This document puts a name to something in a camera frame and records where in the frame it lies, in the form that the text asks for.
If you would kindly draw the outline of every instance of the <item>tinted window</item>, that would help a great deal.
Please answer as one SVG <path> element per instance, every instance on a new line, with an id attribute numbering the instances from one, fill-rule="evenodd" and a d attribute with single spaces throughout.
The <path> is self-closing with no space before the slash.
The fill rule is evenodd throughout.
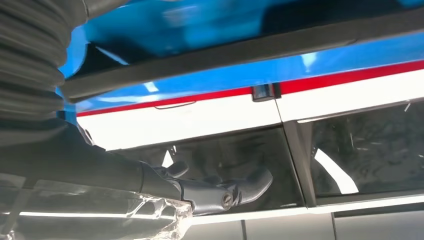
<path id="1" fill-rule="evenodd" d="M 310 151 L 315 194 L 422 189 L 423 118 L 424 103 L 415 102 L 313 122 Z"/>
<path id="2" fill-rule="evenodd" d="M 261 211 L 296 207 L 302 202 L 292 171 L 291 157 L 281 128 L 268 128 L 237 134 L 191 139 L 118 151 L 127 158 L 152 166 L 169 161 L 185 161 L 189 171 L 183 179 L 203 180 L 219 176 L 224 181 L 244 178 L 260 166 L 266 166 L 274 180 L 268 191 L 257 201 L 235 207 L 232 212 Z"/>

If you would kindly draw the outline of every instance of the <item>bolt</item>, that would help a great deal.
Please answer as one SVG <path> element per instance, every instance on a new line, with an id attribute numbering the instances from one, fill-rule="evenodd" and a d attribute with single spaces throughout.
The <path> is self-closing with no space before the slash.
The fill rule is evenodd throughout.
<path id="1" fill-rule="evenodd" d="M 222 197 L 222 207 L 225 210 L 229 210 L 231 206 L 233 205 L 233 196 L 226 192 L 224 196 Z"/>

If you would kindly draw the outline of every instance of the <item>flexible hose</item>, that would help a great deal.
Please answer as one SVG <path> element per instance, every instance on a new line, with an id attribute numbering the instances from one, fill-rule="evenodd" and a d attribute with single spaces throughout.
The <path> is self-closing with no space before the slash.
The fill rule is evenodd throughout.
<path id="1" fill-rule="evenodd" d="M 58 67 L 71 32 L 128 0 L 0 1 L 0 146 L 42 141 L 66 128 Z"/>

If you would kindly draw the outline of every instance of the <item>red stripe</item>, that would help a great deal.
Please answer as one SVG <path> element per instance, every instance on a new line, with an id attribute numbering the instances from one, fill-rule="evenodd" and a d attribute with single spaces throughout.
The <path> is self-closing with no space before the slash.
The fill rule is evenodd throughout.
<path id="1" fill-rule="evenodd" d="M 316 77 L 303 78 L 303 79 L 297 79 L 297 80 L 291 80 L 291 81 L 284 81 L 280 83 L 281 94 L 292 94 L 292 93 L 302 92 L 306 90 L 352 83 L 356 81 L 378 78 L 378 77 L 383 77 L 383 76 L 393 75 L 393 74 L 400 74 L 400 73 L 416 71 L 420 69 L 424 69 L 424 60 L 401 63 L 396 65 L 389 65 L 389 66 L 381 66 L 381 67 L 375 67 L 375 68 L 369 68 L 369 69 L 362 69 L 362 70 L 356 70 L 356 71 L 348 71 L 348 72 L 336 73 L 332 75 L 324 75 L 324 76 L 316 76 Z M 226 90 L 226 91 L 211 92 L 211 93 L 185 96 L 185 97 L 166 99 L 166 100 L 160 100 L 160 101 L 143 102 L 143 103 L 132 104 L 132 105 L 79 112 L 77 114 L 77 117 L 106 114 L 106 113 L 142 109 L 142 108 L 150 108 L 150 107 L 159 107 L 164 105 L 189 103 L 189 102 L 209 100 L 209 99 L 219 99 L 219 98 L 225 98 L 225 97 L 247 95 L 251 93 L 252 93 L 252 90 L 250 87 L 244 87 L 244 88 L 232 89 L 232 90 Z"/>
<path id="2" fill-rule="evenodd" d="M 420 69 L 424 69 L 424 60 L 285 81 L 280 83 L 281 94 L 292 94 Z"/>
<path id="3" fill-rule="evenodd" d="M 120 112 L 120 111 L 126 111 L 126 110 L 143 109 L 143 108 L 159 107 L 159 106 L 165 106 L 165 105 L 171 105 L 171 104 L 196 102 L 201 100 L 220 99 L 220 98 L 233 97 L 233 96 L 239 96 L 239 95 L 247 95 L 251 93 L 252 93 L 252 89 L 250 87 L 244 87 L 239 89 L 217 91 L 217 92 L 192 95 L 192 96 L 184 96 L 184 97 L 165 99 L 160 101 L 143 102 L 143 103 L 137 103 L 132 105 L 117 106 L 117 107 L 111 107 L 106 109 L 79 112 L 76 114 L 76 116 L 84 117 L 84 116 L 114 113 L 114 112 Z"/>

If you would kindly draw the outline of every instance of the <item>clear plastic film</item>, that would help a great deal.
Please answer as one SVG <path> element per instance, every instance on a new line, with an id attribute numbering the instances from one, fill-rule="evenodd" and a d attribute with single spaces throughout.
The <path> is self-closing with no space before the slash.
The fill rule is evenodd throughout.
<path id="1" fill-rule="evenodd" d="M 0 173 L 0 240 L 180 240 L 189 203 Z"/>

